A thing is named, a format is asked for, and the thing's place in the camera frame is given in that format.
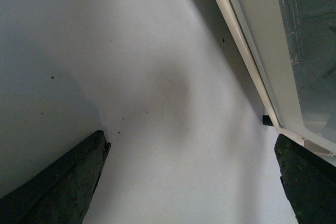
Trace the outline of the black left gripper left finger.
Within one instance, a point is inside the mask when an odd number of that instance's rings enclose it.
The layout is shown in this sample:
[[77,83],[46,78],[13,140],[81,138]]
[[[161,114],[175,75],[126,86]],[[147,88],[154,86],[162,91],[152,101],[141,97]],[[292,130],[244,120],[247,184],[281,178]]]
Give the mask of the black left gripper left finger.
[[95,131],[1,198],[1,223],[82,223],[111,144]]

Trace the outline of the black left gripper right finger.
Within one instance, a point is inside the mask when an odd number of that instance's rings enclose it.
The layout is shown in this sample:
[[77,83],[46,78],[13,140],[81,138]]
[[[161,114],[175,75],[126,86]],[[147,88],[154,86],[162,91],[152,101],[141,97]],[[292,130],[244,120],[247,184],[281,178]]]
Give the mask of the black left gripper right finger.
[[283,134],[275,154],[297,222],[335,223],[335,166]]

